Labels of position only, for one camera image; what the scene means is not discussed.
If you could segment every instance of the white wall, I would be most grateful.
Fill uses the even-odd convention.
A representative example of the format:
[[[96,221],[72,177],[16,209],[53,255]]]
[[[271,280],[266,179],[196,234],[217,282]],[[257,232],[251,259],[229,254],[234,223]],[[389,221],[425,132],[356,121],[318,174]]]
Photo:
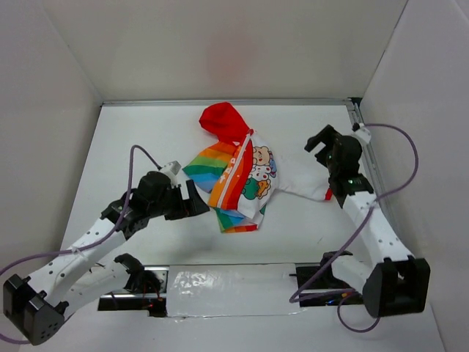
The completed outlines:
[[[3,267],[59,248],[100,102],[39,1],[0,1],[0,33]],[[6,325],[0,316],[1,332]]]
[[[469,1],[410,0],[362,103],[367,122],[403,127],[421,168],[391,203],[405,242],[432,267],[430,301],[448,352],[469,345]],[[385,184],[412,171],[410,147],[377,131]]]
[[[106,100],[363,96],[406,0],[44,0]]]

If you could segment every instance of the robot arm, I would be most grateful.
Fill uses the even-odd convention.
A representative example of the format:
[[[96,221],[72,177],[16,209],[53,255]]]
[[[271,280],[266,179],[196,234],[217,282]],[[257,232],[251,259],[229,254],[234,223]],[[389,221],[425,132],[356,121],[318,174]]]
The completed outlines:
[[[332,274],[362,294],[374,318],[422,312],[430,267],[424,258],[414,258],[400,241],[377,204],[371,184],[358,172],[362,145],[369,143],[371,134],[359,124],[353,130],[353,135],[342,136],[328,125],[305,146],[311,152],[319,143],[325,144],[316,159],[328,169],[330,189],[355,226],[362,226],[369,216],[360,235],[372,266],[344,253],[332,263]]]
[[[4,314],[32,345],[49,340],[69,317],[82,306],[112,290],[138,290],[150,282],[156,290],[160,281],[129,254],[122,254],[99,270],[90,270],[113,249],[144,229],[157,216],[166,220],[197,216],[209,211],[192,180],[186,182],[188,199],[183,199],[174,161],[159,172],[148,172],[132,190],[129,205],[125,197],[112,202],[94,225],[69,249],[72,254],[58,256],[44,267],[22,279],[11,276],[4,283]],[[116,231],[104,242],[86,251],[80,248],[103,239],[114,228],[122,211],[124,217]]]

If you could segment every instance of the green stripe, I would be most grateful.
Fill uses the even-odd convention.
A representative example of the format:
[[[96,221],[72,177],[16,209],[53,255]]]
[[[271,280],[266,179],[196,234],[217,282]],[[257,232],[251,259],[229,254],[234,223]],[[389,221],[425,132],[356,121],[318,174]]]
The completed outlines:
[[[192,160],[191,165],[204,165],[225,168],[228,163],[226,161],[214,158],[207,158],[206,156],[197,156]]]
[[[202,165],[187,165],[183,170],[188,176],[200,174],[214,174],[217,176],[221,176],[223,174],[223,171],[225,171],[225,168]]]
[[[229,219],[229,216],[227,216],[226,214],[220,213],[218,209],[215,209],[215,212],[217,213],[218,223],[220,224],[221,231],[229,229],[230,227],[233,226],[233,223]]]

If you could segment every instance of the garment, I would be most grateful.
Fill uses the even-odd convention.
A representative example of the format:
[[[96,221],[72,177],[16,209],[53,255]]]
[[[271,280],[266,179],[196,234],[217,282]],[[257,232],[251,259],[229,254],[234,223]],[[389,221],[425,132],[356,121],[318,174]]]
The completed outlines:
[[[259,134],[250,129],[230,103],[206,108],[200,118],[203,129],[215,134],[219,142],[200,152],[183,170],[203,191],[210,193],[208,205],[215,209],[222,232],[257,230],[267,201],[278,187],[297,193],[288,175],[291,165],[284,165],[285,182],[277,169],[294,161],[279,157]],[[326,175],[320,176],[324,183]],[[307,182],[299,195],[312,197],[316,180]]]

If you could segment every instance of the white sleeve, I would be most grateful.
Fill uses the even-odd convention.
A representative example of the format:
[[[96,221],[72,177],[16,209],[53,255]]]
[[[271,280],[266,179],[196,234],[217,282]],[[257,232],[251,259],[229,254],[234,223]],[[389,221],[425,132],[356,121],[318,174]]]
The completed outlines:
[[[315,201],[324,201],[329,188],[328,170],[311,154],[275,155],[278,189]]]

